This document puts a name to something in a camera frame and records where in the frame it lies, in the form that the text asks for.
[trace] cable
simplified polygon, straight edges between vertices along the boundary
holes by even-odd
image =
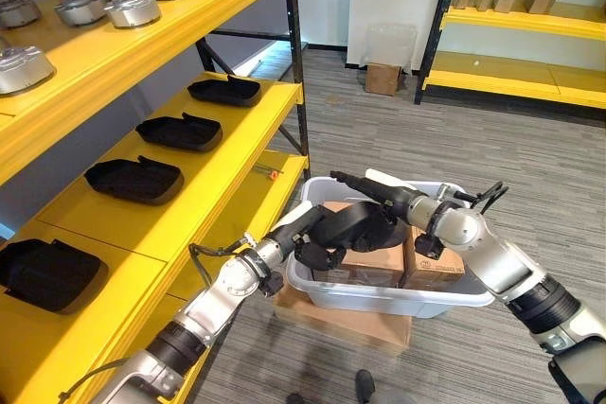
[[[65,401],[67,401],[67,399],[69,399],[69,397],[72,394],[74,394],[74,392],[82,385],[82,383],[84,383],[86,380],[88,380],[88,378],[94,376],[95,374],[102,373],[103,371],[106,371],[108,369],[113,369],[118,366],[121,366],[122,364],[126,363],[127,360],[128,359],[110,361],[109,363],[105,363],[104,365],[100,366],[99,368],[94,369],[90,373],[86,373],[84,376],[79,378],[78,381],[76,381],[76,383],[74,383],[74,385],[72,385],[69,390],[67,390],[66,392],[59,393],[59,403],[58,404],[63,404]]]

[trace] black shelf post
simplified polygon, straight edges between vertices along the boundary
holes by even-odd
[[[434,21],[432,22],[432,28],[429,32],[425,52],[423,53],[423,60],[420,64],[419,76],[417,79],[417,90],[415,92],[415,104],[420,104],[420,100],[423,98],[423,83],[425,82],[425,78],[429,76],[429,72],[434,64],[434,57],[436,56],[439,37],[442,34],[442,31],[440,30],[442,17],[444,16],[444,13],[448,11],[448,7],[450,5],[451,0],[437,0]]]

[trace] shoe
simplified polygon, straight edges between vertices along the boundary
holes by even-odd
[[[291,393],[286,397],[286,404],[305,404],[305,401],[299,393]]]
[[[375,393],[375,381],[366,369],[361,369],[356,373],[356,396],[358,397],[358,403],[366,404],[373,393]]]

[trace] black plastic tray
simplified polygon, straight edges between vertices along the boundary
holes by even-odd
[[[182,117],[152,118],[138,125],[136,131],[147,142],[175,149],[209,151],[221,142],[221,123],[187,113]]]
[[[183,186],[179,167],[138,157],[139,162],[112,160],[98,163],[84,173],[99,193],[128,201],[160,205],[171,200]]]
[[[247,79],[227,75],[227,80],[208,79],[194,82],[188,88],[189,94],[201,101],[229,104],[250,108],[261,100],[261,85]]]

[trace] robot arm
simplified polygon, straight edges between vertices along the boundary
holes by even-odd
[[[491,232],[484,217],[461,204],[429,198],[391,178],[357,178],[342,172],[331,176],[378,202],[385,220],[415,225],[426,234],[417,251],[439,258],[444,246],[461,255],[468,269],[530,330],[531,336],[554,355],[549,370],[572,403],[599,403],[606,387],[606,326],[588,307],[514,244]],[[304,202],[281,219],[264,240],[228,260],[219,277],[199,293],[143,351],[131,357],[92,401],[93,404],[149,404],[172,399],[185,373],[203,355],[238,305],[255,290],[279,289],[272,268],[295,250],[309,250],[307,234],[326,211]],[[324,259],[315,263],[326,263]]]

